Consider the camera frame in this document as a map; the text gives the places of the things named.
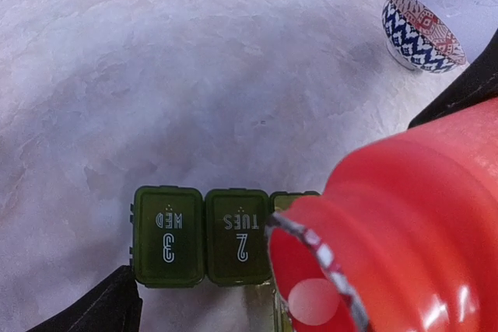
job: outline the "bowl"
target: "bowl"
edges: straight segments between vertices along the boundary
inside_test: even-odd
[[[456,36],[418,0],[387,0],[382,24],[392,57],[410,70],[444,73],[467,62]]]

